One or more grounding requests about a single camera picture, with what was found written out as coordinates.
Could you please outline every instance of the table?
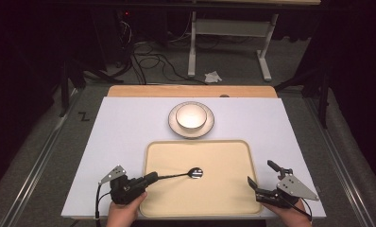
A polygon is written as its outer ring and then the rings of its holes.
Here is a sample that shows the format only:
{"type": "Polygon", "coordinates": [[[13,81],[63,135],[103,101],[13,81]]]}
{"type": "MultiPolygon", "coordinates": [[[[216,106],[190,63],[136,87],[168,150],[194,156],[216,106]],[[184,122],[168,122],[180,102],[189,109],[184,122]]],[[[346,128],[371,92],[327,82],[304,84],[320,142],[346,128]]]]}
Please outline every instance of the table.
{"type": "MultiPolygon", "coordinates": [[[[102,102],[61,215],[91,218],[97,182],[120,165],[120,161],[130,178],[142,176],[147,144],[181,140],[161,119],[172,107],[186,100],[204,103],[214,111],[216,122],[219,122],[200,139],[239,138],[248,142],[253,150],[260,187],[274,189],[278,181],[278,174],[266,164],[266,160],[271,159],[281,166],[294,168],[296,176],[316,192],[282,101],[272,87],[121,85],[111,87],[102,102]]],[[[102,185],[103,192],[106,189],[109,186],[102,185]]],[[[102,216],[107,215],[109,202],[110,198],[105,197],[100,203],[102,216]]],[[[320,201],[309,201],[309,204],[315,218],[326,217],[320,201]]],[[[272,212],[264,209],[255,216],[211,218],[274,217],[272,212]]]]}
{"type": "MultiPolygon", "coordinates": [[[[261,3],[277,5],[319,5],[320,0],[211,0],[208,2],[231,2],[231,3],[261,3]]],[[[196,70],[196,36],[197,34],[208,35],[231,35],[231,36],[249,36],[265,38],[263,48],[257,50],[257,59],[261,66],[262,74],[265,81],[271,81],[270,71],[268,70],[265,54],[273,35],[274,27],[277,23],[279,14],[274,13],[270,21],[253,22],[253,21],[230,21],[215,19],[197,19],[197,13],[192,12],[191,25],[191,48],[188,61],[188,77],[193,78],[196,70]]]]}

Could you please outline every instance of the saucer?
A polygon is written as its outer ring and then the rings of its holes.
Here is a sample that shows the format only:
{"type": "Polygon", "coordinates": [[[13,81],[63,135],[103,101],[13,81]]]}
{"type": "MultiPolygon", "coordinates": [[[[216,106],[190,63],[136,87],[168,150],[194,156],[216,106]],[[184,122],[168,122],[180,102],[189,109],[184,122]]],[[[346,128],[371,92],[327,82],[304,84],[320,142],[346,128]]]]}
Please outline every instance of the saucer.
{"type": "Polygon", "coordinates": [[[168,124],[175,133],[187,139],[195,139],[212,129],[214,115],[204,104],[188,101],[180,103],[171,110],[168,124]]]}

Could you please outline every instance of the dark background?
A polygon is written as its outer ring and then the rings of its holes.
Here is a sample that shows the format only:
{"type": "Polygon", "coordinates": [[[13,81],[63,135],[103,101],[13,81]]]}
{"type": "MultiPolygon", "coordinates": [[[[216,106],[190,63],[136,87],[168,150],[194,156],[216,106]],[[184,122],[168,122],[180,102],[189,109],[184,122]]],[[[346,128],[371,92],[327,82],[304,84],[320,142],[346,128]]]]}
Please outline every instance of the dark background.
{"type": "MultiPolygon", "coordinates": [[[[329,60],[331,88],[376,174],[376,2],[335,0],[331,7],[354,10],[331,11],[324,17],[310,12],[282,13],[273,39],[289,36],[294,42],[313,37],[298,75],[329,60]]],[[[60,84],[60,68],[65,59],[72,56],[104,69],[106,63],[122,58],[106,46],[100,47],[104,40],[120,45],[111,33],[102,35],[101,28],[113,19],[108,12],[109,9],[53,9],[34,0],[0,1],[0,179],[33,124],[53,104],[52,93],[60,84]],[[100,21],[101,15],[108,15],[107,21],[100,21]]],[[[171,30],[178,36],[186,25],[184,13],[131,12],[131,24],[148,39],[164,45],[164,32],[171,30]],[[145,27],[154,18],[154,24],[145,27]]],[[[240,14],[206,16],[243,19],[237,15],[240,14]]],[[[116,32],[115,27],[106,31],[109,30],[116,32]]]]}

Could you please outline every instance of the person's left hand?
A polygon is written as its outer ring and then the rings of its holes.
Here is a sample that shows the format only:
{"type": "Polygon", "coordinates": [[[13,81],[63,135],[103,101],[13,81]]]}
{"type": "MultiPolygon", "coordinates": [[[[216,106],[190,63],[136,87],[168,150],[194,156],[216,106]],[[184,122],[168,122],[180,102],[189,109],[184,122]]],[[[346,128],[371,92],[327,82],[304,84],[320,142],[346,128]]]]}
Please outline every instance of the person's left hand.
{"type": "Polygon", "coordinates": [[[138,217],[138,207],[146,198],[144,192],[128,205],[115,204],[113,201],[109,207],[107,227],[129,227],[138,217]]]}

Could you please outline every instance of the hand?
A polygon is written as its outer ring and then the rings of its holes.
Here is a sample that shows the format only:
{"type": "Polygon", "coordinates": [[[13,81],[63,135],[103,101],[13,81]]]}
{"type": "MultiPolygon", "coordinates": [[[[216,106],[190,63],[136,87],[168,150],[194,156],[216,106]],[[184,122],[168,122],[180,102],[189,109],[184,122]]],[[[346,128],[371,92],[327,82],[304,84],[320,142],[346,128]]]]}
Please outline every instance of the hand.
{"type": "MultiPolygon", "coordinates": [[[[282,222],[288,227],[311,227],[312,224],[309,219],[295,210],[294,208],[284,209],[270,204],[262,203],[264,207],[276,213],[281,219],[282,222]]],[[[301,200],[299,200],[295,206],[300,210],[306,211],[305,207],[301,200]]]]}
{"type": "Polygon", "coordinates": [[[113,201],[109,207],[107,227],[129,227],[138,217],[138,207],[146,198],[144,192],[128,205],[115,204],[113,201]]]}

